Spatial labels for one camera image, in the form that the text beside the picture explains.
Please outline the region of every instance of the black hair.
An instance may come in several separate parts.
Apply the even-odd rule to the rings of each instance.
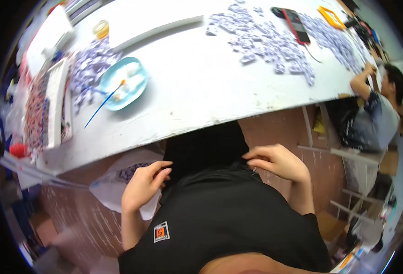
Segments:
[[[378,253],[382,248],[383,248],[383,233],[381,233],[381,237],[380,237],[380,240],[378,241],[378,243],[370,251],[372,251],[374,253]]]
[[[399,70],[396,66],[393,66],[389,63],[384,65],[385,70],[387,71],[387,78],[390,83],[395,83],[396,88],[396,104],[401,106],[403,100],[403,75],[401,70]]]

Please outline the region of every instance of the red phone case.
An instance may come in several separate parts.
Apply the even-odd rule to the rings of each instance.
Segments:
[[[296,36],[297,42],[298,42],[299,44],[301,44],[301,45],[309,44],[309,42],[302,42],[302,41],[299,40],[299,36],[297,35],[297,32],[296,32],[296,30],[295,30],[294,27],[293,27],[292,21],[288,18],[287,14],[286,14],[286,12],[285,12],[285,9],[282,9],[282,13],[283,13],[284,16],[285,16],[285,19],[286,19],[286,21],[288,22],[288,25],[290,25],[290,28],[292,29],[293,34]]]

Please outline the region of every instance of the black shirt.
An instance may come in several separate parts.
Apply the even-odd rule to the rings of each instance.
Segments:
[[[205,171],[172,192],[120,273],[198,273],[209,261],[257,252],[287,266],[330,271],[314,214],[301,216],[256,173]]]

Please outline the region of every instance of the gray t-shirt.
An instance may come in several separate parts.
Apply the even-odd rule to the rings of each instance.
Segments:
[[[363,150],[386,150],[396,134],[399,119],[389,100],[379,92],[371,91],[369,100],[355,116],[350,138],[361,142]]]

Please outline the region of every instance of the paint brush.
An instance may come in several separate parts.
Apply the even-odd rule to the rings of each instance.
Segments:
[[[121,81],[121,83],[118,85],[118,87],[109,95],[107,96],[107,98],[104,100],[104,102],[102,102],[102,104],[99,106],[99,108],[95,111],[95,113],[92,115],[92,118],[90,118],[89,122],[87,122],[87,124],[84,126],[84,128],[87,127],[87,125],[90,123],[90,121],[92,121],[92,119],[95,117],[96,113],[102,108],[102,106],[104,106],[104,104],[110,99],[110,97],[115,94],[115,92],[122,86],[125,85],[125,79],[123,79]]]

